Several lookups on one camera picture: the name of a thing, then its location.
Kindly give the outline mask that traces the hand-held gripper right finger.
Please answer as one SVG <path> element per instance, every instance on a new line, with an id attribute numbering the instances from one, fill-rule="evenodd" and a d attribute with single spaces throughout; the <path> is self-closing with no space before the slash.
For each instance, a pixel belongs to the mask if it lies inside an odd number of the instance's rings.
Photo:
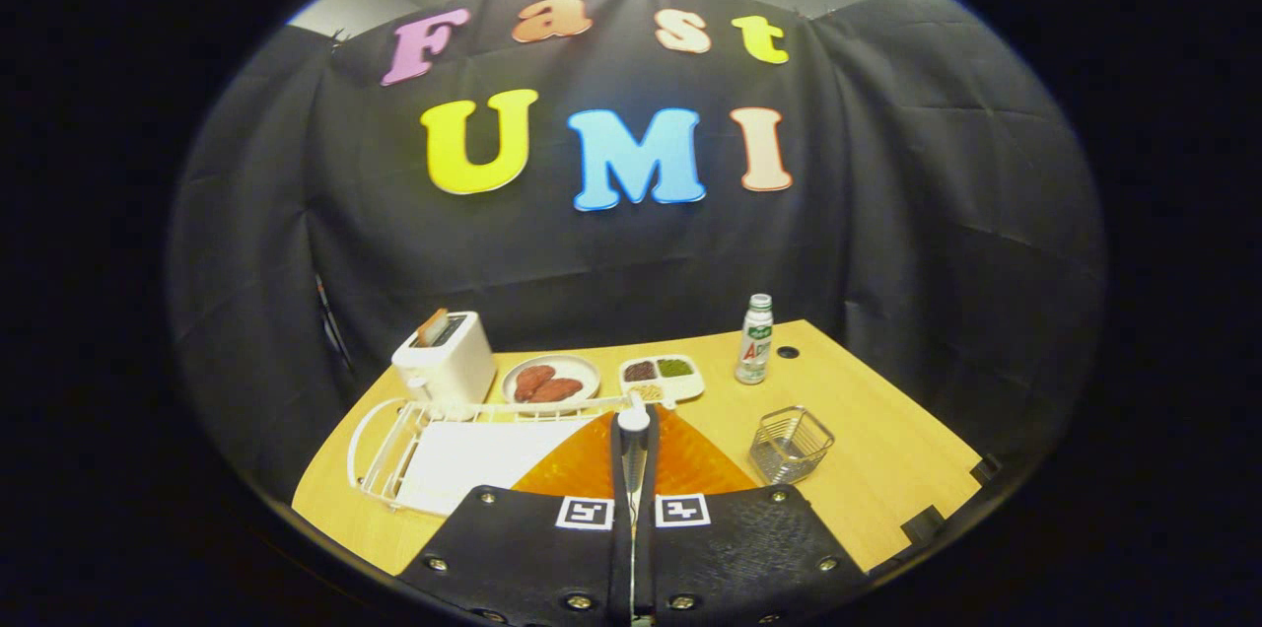
<path id="1" fill-rule="evenodd" d="M 870 574 L 790 484 L 757 486 L 679 413 L 655 407 L 635 606 L 658 626 L 806 626 Z"/>

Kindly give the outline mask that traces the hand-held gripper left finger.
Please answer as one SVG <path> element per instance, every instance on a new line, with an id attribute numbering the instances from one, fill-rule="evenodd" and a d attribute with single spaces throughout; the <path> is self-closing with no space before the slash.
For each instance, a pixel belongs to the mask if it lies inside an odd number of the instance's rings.
<path id="1" fill-rule="evenodd" d="M 509 626 L 632 622 L 632 519 L 613 413 L 562 444 L 555 495 L 469 489 L 403 569 L 408 587 Z"/>

